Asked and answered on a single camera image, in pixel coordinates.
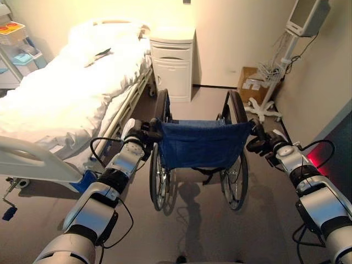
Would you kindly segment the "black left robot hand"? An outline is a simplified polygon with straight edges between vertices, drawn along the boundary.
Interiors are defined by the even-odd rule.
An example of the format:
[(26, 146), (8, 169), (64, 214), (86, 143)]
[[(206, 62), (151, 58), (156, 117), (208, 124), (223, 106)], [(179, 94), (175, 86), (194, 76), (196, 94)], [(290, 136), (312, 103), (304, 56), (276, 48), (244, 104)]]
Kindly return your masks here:
[(144, 144), (160, 142), (163, 136), (158, 124), (159, 120), (156, 118), (152, 118), (149, 122), (130, 118), (123, 128), (121, 138), (125, 141), (129, 137), (134, 137)]

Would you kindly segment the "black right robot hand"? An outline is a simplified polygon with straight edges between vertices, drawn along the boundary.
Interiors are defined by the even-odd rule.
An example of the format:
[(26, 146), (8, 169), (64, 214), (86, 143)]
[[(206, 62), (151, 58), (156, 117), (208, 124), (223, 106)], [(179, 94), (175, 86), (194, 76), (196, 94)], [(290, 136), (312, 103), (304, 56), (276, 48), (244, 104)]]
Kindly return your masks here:
[(246, 149), (249, 152), (254, 152), (262, 157), (271, 152), (274, 153), (278, 146), (287, 145), (287, 141), (283, 136), (278, 135), (274, 131), (265, 132), (263, 125), (258, 119), (251, 119), (249, 123), (251, 125), (250, 135), (254, 136), (246, 145)]

